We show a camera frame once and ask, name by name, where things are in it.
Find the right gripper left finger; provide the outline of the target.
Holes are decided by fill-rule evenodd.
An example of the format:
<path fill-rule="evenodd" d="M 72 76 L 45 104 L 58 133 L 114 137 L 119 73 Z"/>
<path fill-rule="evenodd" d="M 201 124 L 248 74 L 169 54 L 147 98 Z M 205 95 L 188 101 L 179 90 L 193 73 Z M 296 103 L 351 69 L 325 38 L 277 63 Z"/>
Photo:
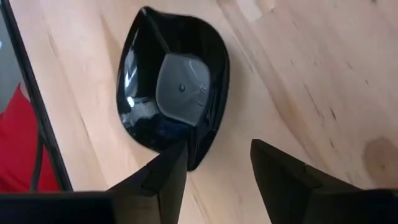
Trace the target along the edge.
<path fill-rule="evenodd" d="M 116 224 L 177 224 L 187 161 L 187 143 L 180 141 L 111 187 Z"/>

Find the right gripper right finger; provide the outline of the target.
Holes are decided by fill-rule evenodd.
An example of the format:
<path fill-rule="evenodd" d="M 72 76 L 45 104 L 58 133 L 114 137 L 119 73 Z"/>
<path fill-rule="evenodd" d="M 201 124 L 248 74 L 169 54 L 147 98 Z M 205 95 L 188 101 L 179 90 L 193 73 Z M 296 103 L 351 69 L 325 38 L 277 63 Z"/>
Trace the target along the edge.
<path fill-rule="evenodd" d="M 256 184 L 272 224 L 304 224 L 314 191 L 359 190 L 260 139 L 251 141 L 250 157 Z"/>

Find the black leaf-shaped plate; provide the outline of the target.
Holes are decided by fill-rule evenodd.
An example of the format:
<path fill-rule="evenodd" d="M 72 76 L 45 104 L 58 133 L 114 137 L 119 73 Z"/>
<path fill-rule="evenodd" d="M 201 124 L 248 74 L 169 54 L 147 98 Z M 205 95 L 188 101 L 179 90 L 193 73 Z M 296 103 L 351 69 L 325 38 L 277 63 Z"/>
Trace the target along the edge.
<path fill-rule="evenodd" d="M 129 135 L 153 151 L 181 142 L 192 171 L 220 128 L 229 81 L 228 50 L 211 24 L 144 6 L 119 61 L 118 114 Z"/>

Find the red object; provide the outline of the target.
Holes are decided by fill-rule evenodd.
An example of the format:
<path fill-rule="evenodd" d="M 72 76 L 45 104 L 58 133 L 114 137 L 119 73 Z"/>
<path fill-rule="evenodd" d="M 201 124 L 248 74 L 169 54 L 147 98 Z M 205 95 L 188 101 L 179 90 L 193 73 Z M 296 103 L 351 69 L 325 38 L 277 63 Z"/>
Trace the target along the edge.
<path fill-rule="evenodd" d="M 0 193 L 27 192 L 35 167 L 38 125 L 24 83 L 0 112 Z"/>

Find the black metal table frame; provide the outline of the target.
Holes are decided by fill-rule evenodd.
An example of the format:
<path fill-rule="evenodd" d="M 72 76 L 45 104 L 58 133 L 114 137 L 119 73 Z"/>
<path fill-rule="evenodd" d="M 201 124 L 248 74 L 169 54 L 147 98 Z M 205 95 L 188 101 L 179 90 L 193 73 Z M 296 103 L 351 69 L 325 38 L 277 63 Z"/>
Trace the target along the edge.
<path fill-rule="evenodd" d="M 17 26 L 10 0 L 0 0 L 0 11 L 4 18 L 7 32 L 11 38 L 12 48 L 14 49 L 37 118 L 39 133 L 44 139 L 44 146 L 52 163 L 58 185 L 63 191 L 71 192 L 73 190 L 72 183 L 67 174 L 52 125 L 50 124 L 49 116 L 42 95 L 40 94 L 39 86 L 35 79 L 34 71 L 23 43 L 20 30 Z"/>

